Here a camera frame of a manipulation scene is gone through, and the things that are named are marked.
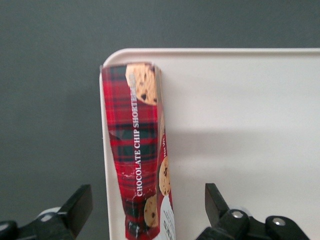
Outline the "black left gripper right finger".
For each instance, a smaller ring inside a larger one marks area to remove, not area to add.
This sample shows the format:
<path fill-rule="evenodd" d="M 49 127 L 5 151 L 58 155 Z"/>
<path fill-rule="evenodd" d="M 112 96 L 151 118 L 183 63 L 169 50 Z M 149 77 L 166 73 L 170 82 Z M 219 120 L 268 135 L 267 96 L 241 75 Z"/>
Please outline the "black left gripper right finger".
<path fill-rule="evenodd" d="M 210 222 L 198 240 L 308 240 L 292 219 L 271 215 L 262 223 L 241 209 L 231 209 L 214 183 L 205 185 L 205 211 Z"/>

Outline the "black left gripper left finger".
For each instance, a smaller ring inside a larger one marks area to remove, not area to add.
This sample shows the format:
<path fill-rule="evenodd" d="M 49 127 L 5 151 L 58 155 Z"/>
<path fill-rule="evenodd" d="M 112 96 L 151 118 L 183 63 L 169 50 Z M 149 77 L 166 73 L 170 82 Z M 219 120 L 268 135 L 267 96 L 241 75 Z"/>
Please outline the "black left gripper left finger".
<path fill-rule="evenodd" d="M 13 220 L 0 222 L 2 240 L 75 240 L 93 210 L 92 188 L 81 185 L 61 206 L 41 212 L 19 227 Z"/>

